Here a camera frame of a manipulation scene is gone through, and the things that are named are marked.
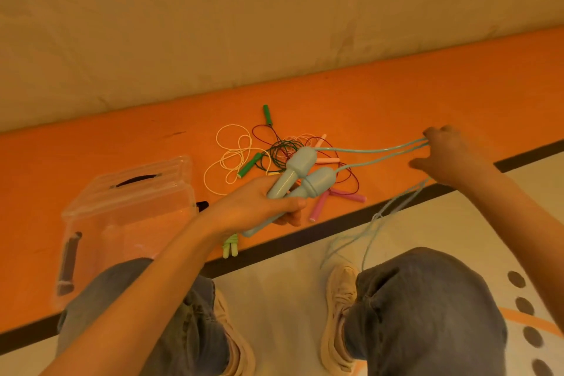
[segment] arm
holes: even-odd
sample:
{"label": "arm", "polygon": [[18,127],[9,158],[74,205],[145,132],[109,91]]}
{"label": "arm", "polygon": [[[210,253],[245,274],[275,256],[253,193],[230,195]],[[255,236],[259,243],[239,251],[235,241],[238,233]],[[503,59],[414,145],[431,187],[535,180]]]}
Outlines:
{"label": "arm", "polygon": [[278,224],[299,225],[305,200],[267,199],[275,181],[253,180],[198,215],[42,376],[138,375],[216,244],[281,212]]}
{"label": "arm", "polygon": [[458,189],[476,206],[523,266],[564,331],[564,225],[472,152],[452,127],[429,128],[424,134],[431,155],[413,159],[410,166]]}

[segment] black dot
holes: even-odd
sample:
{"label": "black dot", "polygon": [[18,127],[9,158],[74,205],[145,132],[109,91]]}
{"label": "black dot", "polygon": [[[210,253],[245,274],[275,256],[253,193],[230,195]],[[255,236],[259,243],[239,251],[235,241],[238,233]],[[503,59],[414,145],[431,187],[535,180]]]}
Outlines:
{"label": "black dot", "polygon": [[507,278],[509,278],[509,281],[515,287],[523,288],[527,285],[527,283],[525,282],[525,279],[523,278],[523,275],[521,275],[518,272],[515,272],[515,271],[507,272]]}
{"label": "black dot", "polygon": [[525,336],[526,341],[535,348],[540,348],[544,345],[543,337],[540,335],[539,330],[533,327],[525,327],[523,329],[523,336]]}
{"label": "black dot", "polygon": [[527,313],[529,315],[535,314],[535,309],[533,308],[533,305],[525,298],[515,299],[515,305],[517,306],[517,309],[519,309],[520,312]]}
{"label": "black dot", "polygon": [[539,359],[532,361],[532,371],[535,372],[536,376],[554,376],[550,367],[543,360]]}

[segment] black floor line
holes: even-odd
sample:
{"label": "black floor line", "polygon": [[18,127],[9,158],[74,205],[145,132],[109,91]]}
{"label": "black floor line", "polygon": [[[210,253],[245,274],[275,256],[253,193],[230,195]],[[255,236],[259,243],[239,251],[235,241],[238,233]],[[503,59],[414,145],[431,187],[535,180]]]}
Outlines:
{"label": "black floor line", "polygon": [[[559,140],[546,146],[538,147],[525,153],[503,159],[495,163],[501,172],[507,172],[536,162],[538,160],[564,152],[564,140]],[[438,198],[452,192],[453,189],[439,184],[426,187],[406,208]],[[201,274],[215,278],[229,272],[236,271],[259,261],[269,259],[278,254],[295,250],[320,239],[335,235],[358,225],[368,223],[387,201],[377,203],[370,207],[327,220],[323,223],[299,230],[284,237],[273,239],[264,244],[259,244],[239,252],[236,258],[219,258],[204,265]],[[57,335],[57,322],[59,315],[52,315],[23,327],[0,334],[0,355],[17,350],[40,340]]]}

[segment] plastic box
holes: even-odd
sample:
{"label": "plastic box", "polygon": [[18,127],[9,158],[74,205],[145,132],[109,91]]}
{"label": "plastic box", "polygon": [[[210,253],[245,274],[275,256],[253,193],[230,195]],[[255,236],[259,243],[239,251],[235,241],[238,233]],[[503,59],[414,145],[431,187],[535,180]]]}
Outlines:
{"label": "plastic box", "polygon": [[64,307],[100,272],[154,258],[197,214],[188,157],[95,178],[63,211],[55,301]]}

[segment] leg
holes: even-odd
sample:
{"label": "leg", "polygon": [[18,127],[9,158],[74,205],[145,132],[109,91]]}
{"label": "leg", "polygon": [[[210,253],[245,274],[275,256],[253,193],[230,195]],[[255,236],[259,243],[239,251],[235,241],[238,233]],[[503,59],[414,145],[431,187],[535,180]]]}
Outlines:
{"label": "leg", "polygon": [[[149,258],[115,265],[98,275],[63,311],[57,355],[64,351],[151,264]],[[215,286],[198,277],[174,313],[141,372],[153,375],[219,375],[230,347],[214,316]]]}
{"label": "leg", "polygon": [[335,350],[367,360],[370,376],[505,375],[503,317],[482,277],[457,259],[414,249],[360,273],[356,292]]}

